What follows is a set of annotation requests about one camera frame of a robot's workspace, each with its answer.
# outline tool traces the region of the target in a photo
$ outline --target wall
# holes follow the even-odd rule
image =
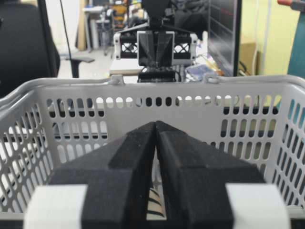
[[[270,4],[269,34],[265,42]],[[300,13],[276,0],[260,0],[258,20],[258,72],[257,74],[285,74]],[[255,37],[256,0],[243,0],[242,34]]]
[[[54,43],[60,53],[67,53],[68,47],[64,33],[61,5],[59,0],[46,0],[49,24],[51,27]],[[65,14],[67,34],[71,50],[76,50],[75,40],[80,14],[80,0],[62,0]]]

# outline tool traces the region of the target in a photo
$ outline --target chair armrest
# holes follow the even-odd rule
[[[79,58],[72,58],[71,64],[72,64],[72,75],[73,78],[79,78],[79,65],[81,62],[91,63],[95,61],[95,59],[89,58],[89,57],[79,57]]]

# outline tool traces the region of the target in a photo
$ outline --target black frame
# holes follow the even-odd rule
[[[241,20],[242,20],[242,0],[236,0],[236,25],[235,25],[235,41],[234,41],[234,68],[233,75],[227,68],[224,67],[223,62],[217,58],[213,45],[208,44],[208,53],[213,57],[214,61],[217,63],[218,67],[224,72],[225,76],[238,76],[238,65],[239,65],[239,48],[240,48],[240,36],[241,36]],[[210,29],[210,10],[209,10],[209,25]]]

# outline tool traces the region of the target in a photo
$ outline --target yellow wall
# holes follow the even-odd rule
[[[262,60],[265,44],[269,0],[260,0],[258,21],[258,74],[285,74],[288,70],[291,49],[300,13],[271,0],[270,29],[267,39],[264,72]],[[243,0],[242,34],[254,38],[256,0]]]

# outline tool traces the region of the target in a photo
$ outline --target basket handle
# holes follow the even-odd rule
[[[122,84],[120,76],[113,76],[111,78],[102,80],[81,80],[81,79],[57,79],[57,78],[40,78],[23,83],[7,96],[0,99],[0,110],[5,109],[12,101],[16,101],[27,92],[38,87],[45,86],[61,86],[61,85],[74,85],[74,84],[103,84],[108,83],[111,85]]]
[[[292,83],[305,89],[305,79],[293,75],[224,77],[209,74],[205,76],[204,83]]]

